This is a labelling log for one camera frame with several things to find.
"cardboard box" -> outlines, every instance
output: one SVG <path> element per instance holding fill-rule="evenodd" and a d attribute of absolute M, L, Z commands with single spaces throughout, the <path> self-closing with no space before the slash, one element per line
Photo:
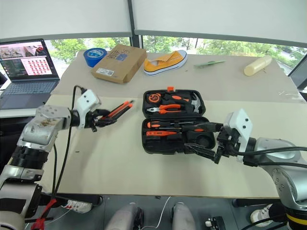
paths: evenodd
<path fill-rule="evenodd" d="M 129 82 L 147 57 L 146 50 L 116 45 L 92 69 L 96 78 L 116 83 Z"/>

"laptop screen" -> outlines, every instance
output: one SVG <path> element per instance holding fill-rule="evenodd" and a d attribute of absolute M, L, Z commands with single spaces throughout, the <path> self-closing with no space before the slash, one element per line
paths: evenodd
<path fill-rule="evenodd" d="M 0 63 L 11 81 L 59 79 L 43 39 L 0 43 Z"/>

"floor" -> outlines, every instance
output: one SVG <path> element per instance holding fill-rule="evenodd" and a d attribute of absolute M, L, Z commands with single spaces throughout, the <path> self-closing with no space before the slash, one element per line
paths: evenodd
<path fill-rule="evenodd" d="M 103 230 L 113 214 L 121 207 L 135 202 L 139 207 L 144 210 L 144 225 L 156 226 L 161 215 L 162 208 L 167 196 L 141 196 L 141 195 L 103 195 L 104 201 L 102 205 L 95 207 L 88 213 L 79 214 L 74 211 L 69 211 L 60 219 L 51 222 L 46 222 L 46 230 Z M 223 198 L 203 198 L 203 197 L 185 197 L 174 196 L 171 197 L 166 205 L 165 211 L 162 216 L 159 230 L 171 230 L 171 213 L 172 207 L 176 202 L 184 202 L 190 209 L 197 230 L 208 230 L 204 222 L 211 217 L 222 216 L 225 222 L 226 230 L 241 230 L 246 225 L 250 224 L 249 215 L 255 210 L 263 206 L 253 207 L 237 207 L 234 208 L 231 204 L 231 199 Z M 40 207 L 35 215 L 39 216 L 43 207 Z M 67 212 L 67 209 L 58 207 L 50 211 L 49 217 L 55 219 Z M 277 225 L 272 223 L 266 228 L 251 227 L 250 230 L 265 230 Z"/>

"yellow sneaker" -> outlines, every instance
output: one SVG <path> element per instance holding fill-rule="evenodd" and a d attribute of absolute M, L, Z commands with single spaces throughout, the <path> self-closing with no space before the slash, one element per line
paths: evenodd
<path fill-rule="evenodd" d="M 145 59 L 144 72 L 152 76 L 171 69 L 178 69 L 186 63 L 187 59 L 188 55 L 184 50 L 174 51 L 171 54 L 158 57 L 154 60 Z"/>

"white cable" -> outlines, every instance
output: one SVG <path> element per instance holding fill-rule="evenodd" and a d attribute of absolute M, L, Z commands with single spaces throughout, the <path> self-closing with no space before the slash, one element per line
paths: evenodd
<path fill-rule="evenodd" d="M 170 198 L 171 198 L 171 196 L 169 196 L 168 199 L 165 201 L 165 204 L 164 204 L 164 207 L 163 207 L 163 209 L 162 209 L 162 212 L 161 212 L 161 216 L 160 216 L 158 225 L 157 225 L 156 227 L 155 227 L 155 226 L 144 226 L 143 228 L 141 228 L 141 230 L 143 230 L 143 229 L 145 229 L 145 228 L 155 228 L 155 229 L 157 229 L 157 228 L 159 227 L 159 225 L 160 225 L 160 223 L 161 223 L 161 219 L 162 219 L 162 215 L 163 215 L 165 206 L 166 206 L 166 204 L 167 204 L 167 202 L 168 202 L 168 200 L 169 200 Z"/>
<path fill-rule="evenodd" d="M 48 224 L 51 224 L 52 222 L 57 221 L 58 219 L 62 218 L 62 217 L 65 216 L 67 213 L 69 213 L 70 210 L 71 210 L 71 209 L 69 209 L 67 212 L 65 212 L 62 216 L 60 216 L 60 217 L 54 219 L 53 221 L 48 222 L 48 223 L 45 224 L 45 225 L 47 226 Z"/>

